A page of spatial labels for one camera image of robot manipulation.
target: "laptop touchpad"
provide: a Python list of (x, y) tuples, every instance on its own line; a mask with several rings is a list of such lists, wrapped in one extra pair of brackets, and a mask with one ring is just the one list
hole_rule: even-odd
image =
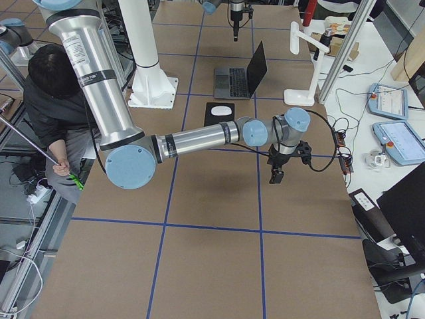
[(216, 75), (215, 76), (215, 88), (228, 88), (228, 75)]

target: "cardboard box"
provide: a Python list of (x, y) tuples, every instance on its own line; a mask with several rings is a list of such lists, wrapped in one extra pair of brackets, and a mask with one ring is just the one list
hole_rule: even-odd
[[(311, 37), (315, 40), (320, 41), (320, 37), (321, 34), (319, 33), (312, 33)], [(330, 45), (330, 52), (326, 53), (326, 55), (330, 55), (330, 56), (337, 56), (339, 49), (341, 48), (341, 45), (343, 44), (344, 39), (338, 38), (338, 37), (332, 37), (331, 39), (331, 45)], [(314, 45), (312, 45), (311, 43), (308, 43), (308, 49), (311, 52), (316, 51), (316, 47)], [(357, 56), (359, 55), (359, 43), (356, 42), (353, 45), (353, 48), (351, 49), (350, 55), (349, 55), (349, 60), (353, 61), (357, 58)]]

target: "blue cable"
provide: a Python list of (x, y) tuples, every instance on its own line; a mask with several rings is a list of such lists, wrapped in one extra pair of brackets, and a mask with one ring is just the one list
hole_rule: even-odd
[(417, 285), (416, 287), (414, 287), (414, 290), (412, 292), (412, 296), (410, 297), (410, 302), (409, 302), (409, 306), (407, 307), (407, 312), (406, 312), (406, 319), (409, 318), (409, 314), (410, 314), (410, 307), (412, 306), (412, 302), (413, 302), (413, 298), (416, 294), (416, 291), (418, 290), (420, 284), (425, 283), (425, 279), (422, 279)]

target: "person's hand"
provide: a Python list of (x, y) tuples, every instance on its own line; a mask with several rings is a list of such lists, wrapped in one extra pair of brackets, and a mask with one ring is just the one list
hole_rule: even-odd
[(53, 171), (59, 176), (68, 176), (69, 171), (69, 161), (66, 158), (61, 158), (58, 160), (60, 165), (53, 165)]

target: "black hair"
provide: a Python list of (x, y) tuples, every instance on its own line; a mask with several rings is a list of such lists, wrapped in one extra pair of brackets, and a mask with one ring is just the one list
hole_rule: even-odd
[(64, 98), (78, 93), (80, 85), (64, 47), (45, 45), (28, 62), (28, 74), (45, 93)]

